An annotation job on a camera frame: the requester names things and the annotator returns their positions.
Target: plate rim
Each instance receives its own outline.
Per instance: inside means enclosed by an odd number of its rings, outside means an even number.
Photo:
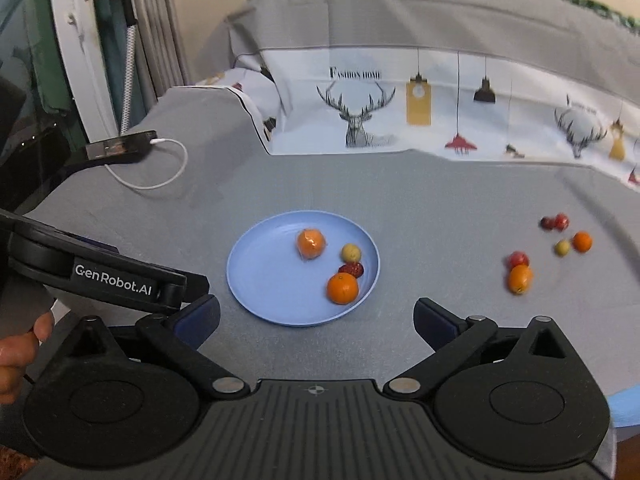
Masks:
[[[281,321],[276,321],[274,319],[268,319],[267,317],[260,316],[259,314],[256,314],[252,309],[247,307],[242,301],[240,301],[238,299],[238,295],[236,294],[236,290],[234,290],[234,287],[231,285],[231,282],[229,280],[229,265],[230,265],[231,260],[232,260],[232,258],[234,256],[234,253],[236,252],[236,248],[237,248],[238,244],[242,241],[242,239],[249,234],[249,232],[253,231],[255,228],[259,227],[260,225],[262,225],[262,224],[264,224],[266,222],[272,221],[273,219],[280,218],[280,217],[283,217],[283,216],[289,216],[289,215],[293,215],[293,214],[298,214],[298,213],[316,213],[316,214],[320,213],[322,215],[332,216],[334,218],[339,218],[339,219],[341,219],[343,221],[346,221],[346,222],[356,226],[360,231],[362,231],[365,234],[365,236],[369,239],[369,241],[373,245],[374,249],[376,250],[376,260],[377,260],[377,263],[378,263],[378,270],[376,271],[376,275],[373,278],[373,282],[371,283],[371,286],[369,287],[369,290],[366,292],[366,294],[364,294],[364,296],[362,298],[360,298],[360,301],[355,303],[353,306],[349,307],[347,310],[343,310],[342,312],[336,314],[335,316],[333,316],[333,317],[331,317],[331,318],[329,318],[327,320],[316,322],[316,323],[283,323]],[[376,288],[376,285],[378,284],[379,276],[380,276],[380,250],[378,249],[378,245],[374,241],[373,237],[369,234],[369,232],[366,229],[364,229],[361,225],[357,224],[356,222],[354,222],[350,218],[347,218],[346,216],[340,215],[338,213],[332,213],[330,211],[319,210],[319,209],[296,209],[296,210],[292,210],[292,211],[285,211],[283,213],[278,213],[276,215],[272,215],[272,216],[270,216],[268,218],[264,218],[263,220],[260,220],[258,223],[255,223],[253,226],[249,227],[244,233],[242,233],[242,235],[238,238],[238,240],[236,240],[236,243],[234,243],[234,246],[231,248],[231,251],[229,251],[229,256],[226,259],[226,285],[228,286],[229,290],[231,291],[231,294],[233,295],[234,299],[242,306],[242,308],[244,308],[247,312],[251,313],[253,316],[258,317],[259,319],[262,319],[262,320],[267,321],[269,323],[273,323],[273,324],[280,325],[280,326],[290,326],[290,327],[297,327],[297,328],[320,326],[320,325],[324,325],[326,323],[329,323],[331,321],[335,321],[336,319],[338,319],[338,318],[340,318],[342,316],[346,316],[352,310],[356,309],[356,307],[360,306],[360,304],[362,304],[369,297],[369,295],[372,293],[373,289]]]

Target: brown surface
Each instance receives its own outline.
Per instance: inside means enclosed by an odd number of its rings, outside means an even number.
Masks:
[[[640,480],[640,435],[618,444],[616,480]]]
[[[0,446],[0,480],[15,480],[36,464],[36,460]]]
[[[15,480],[36,464],[36,460],[0,446],[0,480]],[[616,480],[640,480],[640,435],[618,446]]]

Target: dark red fruit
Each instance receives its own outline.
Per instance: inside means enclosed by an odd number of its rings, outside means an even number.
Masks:
[[[564,231],[569,227],[569,217],[564,213],[558,213],[555,220],[556,229]]]
[[[551,218],[551,216],[545,216],[540,221],[540,227],[542,227],[545,231],[551,231],[554,227],[556,227],[556,219]]]
[[[355,278],[359,278],[364,274],[364,267],[360,262],[350,262],[340,267],[338,272],[346,272]]]
[[[511,253],[509,256],[507,263],[510,269],[513,269],[513,267],[517,267],[519,265],[529,267],[529,257],[522,251],[513,251],[513,253]]]

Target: orange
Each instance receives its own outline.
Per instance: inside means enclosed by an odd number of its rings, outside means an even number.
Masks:
[[[533,271],[526,265],[518,265],[511,269],[507,286],[514,294],[524,294],[533,281]]]
[[[322,254],[326,241],[318,229],[305,229],[298,235],[297,245],[303,258],[313,260]]]
[[[579,253],[587,252],[593,245],[591,235],[587,231],[578,231],[572,241],[574,242],[575,250]]]
[[[346,272],[334,274],[326,284],[327,297],[339,305],[351,303],[358,297],[358,280]]]

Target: white window frame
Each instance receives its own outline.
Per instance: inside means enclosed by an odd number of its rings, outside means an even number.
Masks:
[[[66,78],[89,142],[118,135],[94,1],[51,0]]]

